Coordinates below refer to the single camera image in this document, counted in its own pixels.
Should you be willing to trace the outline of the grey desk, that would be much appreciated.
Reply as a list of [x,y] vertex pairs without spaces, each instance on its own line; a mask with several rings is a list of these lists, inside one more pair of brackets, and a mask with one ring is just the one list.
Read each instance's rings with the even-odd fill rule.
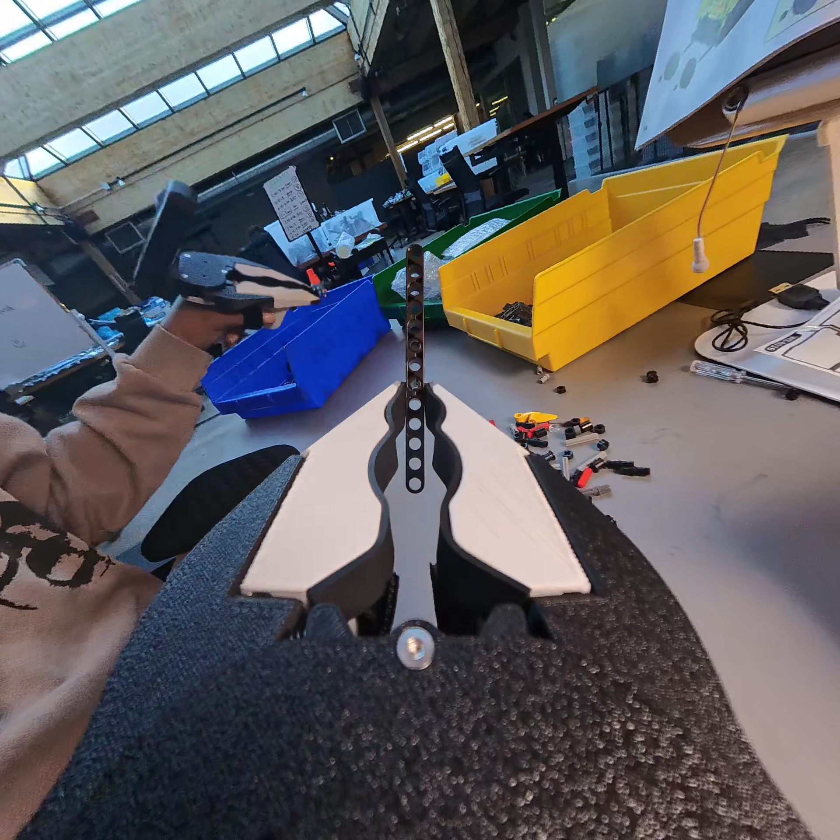
[[782,792],[838,838],[838,406],[690,373],[707,317],[672,303],[542,385],[517,357],[427,329],[426,375],[502,427],[521,410],[588,416],[615,457],[651,468],[604,479],[600,509],[678,598]]

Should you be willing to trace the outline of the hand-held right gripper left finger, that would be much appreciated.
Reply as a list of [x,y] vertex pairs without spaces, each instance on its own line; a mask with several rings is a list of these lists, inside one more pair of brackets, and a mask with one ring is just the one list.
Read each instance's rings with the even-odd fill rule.
[[398,392],[398,383],[388,385],[304,452],[241,582],[243,595],[308,599],[317,585],[373,548],[382,503],[369,466],[390,429],[385,409]]

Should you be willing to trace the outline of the person's left forearm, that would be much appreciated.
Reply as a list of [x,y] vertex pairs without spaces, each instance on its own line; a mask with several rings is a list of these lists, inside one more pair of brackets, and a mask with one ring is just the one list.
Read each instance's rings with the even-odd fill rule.
[[111,540],[190,441],[214,342],[188,341],[169,318],[131,355],[116,355],[115,379],[77,399],[74,421],[41,436],[3,414],[2,502],[19,502],[38,522],[89,546]]

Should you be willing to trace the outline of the green plastic parts bin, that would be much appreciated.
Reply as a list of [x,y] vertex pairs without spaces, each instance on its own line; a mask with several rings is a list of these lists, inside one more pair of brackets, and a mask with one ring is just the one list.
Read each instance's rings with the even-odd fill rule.
[[[564,190],[554,190],[474,216],[467,224],[452,227],[423,245],[424,255],[435,264],[443,265],[555,207],[567,196]],[[384,315],[400,324],[404,324],[406,315],[405,280],[405,259],[373,277]]]

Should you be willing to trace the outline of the black office chair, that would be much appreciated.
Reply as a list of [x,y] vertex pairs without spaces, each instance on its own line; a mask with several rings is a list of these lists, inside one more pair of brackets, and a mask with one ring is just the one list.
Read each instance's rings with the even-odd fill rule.
[[470,168],[460,148],[454,145],[448,151],[443,151],[440,160],[456,185],[465,220],[468,222],[473,216],[486,212],[487,197],[481,180]]

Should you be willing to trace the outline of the yellow plastic parts bin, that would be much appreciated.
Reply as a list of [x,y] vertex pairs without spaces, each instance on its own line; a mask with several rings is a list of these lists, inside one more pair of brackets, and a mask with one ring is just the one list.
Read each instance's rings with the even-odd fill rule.
[[[448,324],[547,371],[750,257],[788,135],[605,178],[448,262]],[[496,318],[532,305],[532,327]]]

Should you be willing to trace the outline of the white flip chart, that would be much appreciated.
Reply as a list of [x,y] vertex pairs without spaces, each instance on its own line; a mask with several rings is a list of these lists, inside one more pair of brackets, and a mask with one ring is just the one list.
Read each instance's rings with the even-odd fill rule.
[[287,240],[294,242],[319,228],[320,222],[298,176],[290,165],[264,183],[271,205]]

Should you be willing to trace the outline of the pile of small block pieces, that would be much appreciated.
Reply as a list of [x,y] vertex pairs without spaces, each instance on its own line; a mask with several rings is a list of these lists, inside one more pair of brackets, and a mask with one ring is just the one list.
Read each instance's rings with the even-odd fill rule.
[[604,479],[647,480],[652,475],[647,466],[615,457],[606,427],[588,416],[561,419],[541,411],[515,413],[507,430],[528,455],[541,457],[590,501],[613,495]]

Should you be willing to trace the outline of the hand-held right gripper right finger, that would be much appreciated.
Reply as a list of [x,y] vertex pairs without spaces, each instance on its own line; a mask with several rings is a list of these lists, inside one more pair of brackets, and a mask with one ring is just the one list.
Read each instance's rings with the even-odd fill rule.
[[444,545],[470,570],[526,598],[592,592],[530,458],[510,436],[437,383],[427,388],[435,417],[434,469],[446,487]]

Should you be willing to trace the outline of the blue plastic parts bin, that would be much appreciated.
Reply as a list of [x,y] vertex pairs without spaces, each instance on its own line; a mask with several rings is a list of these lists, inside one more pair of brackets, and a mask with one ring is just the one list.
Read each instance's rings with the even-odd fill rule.
[[373,280],[355,280],[240,341],[211,363],[202,386],[221,414],[244,419],[314,410],[390,330]]

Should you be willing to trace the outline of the beige hoodie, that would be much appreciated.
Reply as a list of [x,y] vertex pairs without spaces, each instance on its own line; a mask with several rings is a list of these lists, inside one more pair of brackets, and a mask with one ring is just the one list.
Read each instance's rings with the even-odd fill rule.
[[96,408],[41,437],[2,416],[2,838],[65,770],[124,645],[160,590],[97,546],[142,508],[189,439],[151,442]]

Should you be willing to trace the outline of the rolling whiteboard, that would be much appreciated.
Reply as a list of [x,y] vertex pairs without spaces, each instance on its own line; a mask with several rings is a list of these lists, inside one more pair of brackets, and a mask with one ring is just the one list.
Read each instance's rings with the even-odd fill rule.
[[123,346],[116,332],[104,339],[76,310],[67,309],[21,259],[1,267],[1,386],[13,398],[29,396],[95,364]]

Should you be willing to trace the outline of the thin black perforated beam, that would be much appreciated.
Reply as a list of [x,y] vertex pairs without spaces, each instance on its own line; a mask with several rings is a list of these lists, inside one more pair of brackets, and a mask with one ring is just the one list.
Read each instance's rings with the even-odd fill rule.
[[416,495],[425,487],[425,287],[424,252],[406,250],[406,489]]

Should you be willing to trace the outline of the wooden background table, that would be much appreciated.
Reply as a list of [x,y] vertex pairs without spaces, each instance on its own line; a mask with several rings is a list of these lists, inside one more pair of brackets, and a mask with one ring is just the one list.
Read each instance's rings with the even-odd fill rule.
[[501,160],[504,153],[515,144],[515,141],[532,138],[545,140],[549,148],[554,189],[561,190],[565,195],[569,195],[569,179],[565,170],[565,155],[561,141],[561,121],[567,118],[583,102],[591,99],[598,91],[598,87],[591,87],[512,126],[468,152],[467,160],[476,164],[491,158]]

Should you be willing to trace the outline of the clear screwdriver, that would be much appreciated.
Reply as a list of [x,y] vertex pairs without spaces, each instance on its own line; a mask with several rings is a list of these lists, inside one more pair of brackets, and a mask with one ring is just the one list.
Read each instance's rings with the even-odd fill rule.
[[771,381],[766,378],[751,374],[745,371],[734,369],[726,365],[714,364],[708,361],[694,360],[690,363],[688,371],[694,375],[702,376],[718,382],[727,382],[735,385],[749,385],[766,391],[777,392],[789,401],[796,401],[802,392],[794,387]]

